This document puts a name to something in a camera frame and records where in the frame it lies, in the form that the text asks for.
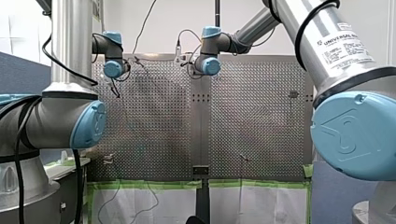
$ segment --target white wall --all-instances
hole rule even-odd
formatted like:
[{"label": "white wall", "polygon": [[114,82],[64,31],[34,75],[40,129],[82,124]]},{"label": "white wall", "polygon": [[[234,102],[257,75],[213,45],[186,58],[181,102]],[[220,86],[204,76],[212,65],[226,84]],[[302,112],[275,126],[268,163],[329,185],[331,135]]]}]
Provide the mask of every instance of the white wall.
[{"label": "white wall", "polygon": [[[120,31],[124,49],[132,52],[135,39],[151,0],[104,0],[105,26],[107,30]],[[396,64],[396,36],[391,14],[393,0],[343,0],[341,12],[353,25],[355,32],[380,64]],[[233,33],[263,8],[261,0],[222,0],[221,28]],[[214,0],[158,0],[151,12],[146,29],[140,38],[136,52],[173,53],[178,33],[190,28],[198,35],[206,25],[214,24]],[[190,35],[182,37],[183,50],[191,51],[198,45]],[[294,49],[283,26],[276,28],[274,36],[251,54],[293,55]]]},{"label": "white wall", "polygon": [[[151,5],[151,0],[104,0],[105,27],[122,33],[125,52],[132,52],[135,39]],[[148,19],[136,52],[174,53],[178,33],[186,28],[201,35],[203,27],[214,25],[214,0],[158,0]],[[263,8],[261,0],[222,0],[221,28],[233,33]],[[189,34],[182,36],[184,51],[199,42]],[[283,26],[253,54],[293,54],[293,46]]]},{"label": "white wall", "polygon": [[[50,65],[41,46],[50,36],[51,21],[42,11],[36,0],[0,0],[0,51]],[[93,31],[101,33],[101,23],[92,21]]]}]

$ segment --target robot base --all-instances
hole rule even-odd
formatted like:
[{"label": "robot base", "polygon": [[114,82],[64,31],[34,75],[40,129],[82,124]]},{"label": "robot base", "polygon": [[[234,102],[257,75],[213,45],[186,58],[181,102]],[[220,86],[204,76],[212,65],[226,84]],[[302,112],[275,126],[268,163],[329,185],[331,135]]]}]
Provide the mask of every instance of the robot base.
[{"label": "robot base", "polygon": [[[61,223],[61,192],[49,183],[38,157],[21,161],[24,179],[24,217],[26,224]],[[0,222],[19,223],[19,188],[15,162],[0,164]]]},{"label": "robot base", "polygon": [[353,224],[396,224],[396,182],[380,182],[370,202],[353,206]]}]

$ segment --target metal pole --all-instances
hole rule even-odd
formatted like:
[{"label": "metal pole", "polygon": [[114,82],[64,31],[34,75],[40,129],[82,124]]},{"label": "metal pole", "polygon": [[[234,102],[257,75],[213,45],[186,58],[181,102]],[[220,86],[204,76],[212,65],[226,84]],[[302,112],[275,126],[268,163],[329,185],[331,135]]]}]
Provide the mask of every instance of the metal pole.
[{"label": "metal pole", "polygon": [[[52,54],[66,67],[91,77],[92,1],[52,0]],[[52,63],[52,83],[45,91],[92,93],[90,83]]]},{"label": "metal pole", "polygon": [[265,7],[236,33],[236,38],[240,43],[250,46],[278,25],[279,22]]},{"label": "metal pole", "polygon": [[215,20],[216,26],[220,27],[220,0],[215,0]]}]

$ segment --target universal robots label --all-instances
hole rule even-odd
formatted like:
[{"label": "universal robots label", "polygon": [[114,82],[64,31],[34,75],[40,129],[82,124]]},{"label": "universal robots label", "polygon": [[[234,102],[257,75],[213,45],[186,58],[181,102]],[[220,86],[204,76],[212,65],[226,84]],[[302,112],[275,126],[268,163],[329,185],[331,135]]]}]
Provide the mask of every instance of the universal robots label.
[{"label": "universal robots label", "polygon": [[340,31],[318,41],[318,50],[330,69],[341,69],[353,63],[373,62],[373,57],[352,31]]}]

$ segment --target perforated metal panel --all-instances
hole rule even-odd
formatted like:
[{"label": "perforated metal panel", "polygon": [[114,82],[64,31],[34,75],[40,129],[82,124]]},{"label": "perforated metal panel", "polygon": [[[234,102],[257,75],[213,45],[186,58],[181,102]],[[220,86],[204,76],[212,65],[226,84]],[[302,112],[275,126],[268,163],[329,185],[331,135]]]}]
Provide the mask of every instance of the perforated metal panel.
[{"label": "perforated metal panel", "polygon": [[311,151],[304,146],[311,104],[305,72],[290,57],[247,57],[223,62],[212,79],[210,176],[302,179]]},{"label": "perforated metal panel", "polygon": [[[97,88],[106,103],[106,133],[94,153],[92,180],[191,179],[190,79],[173,62],[134,64],[131,77],[117,83],[121,98],[107,84]],[[94,66],[96,77],[103,65]],[[102,158],[114,154],[114,163]]]},{"label": "perforated metal panel", "polygon": [[[293,57],[220,59],[218,77],[198,80],[173,62],[142,61],[146,70],[134,64],[130,79],[117,84],[120,99],[101,81],[108,121],[90,179],[191,180],[193,165],[208,164],[211,178],[304,179],[312,146],[304,71]],[[96,78],[102,69],[94,66]],[[111,154],[114,163],[104,165]]]}]

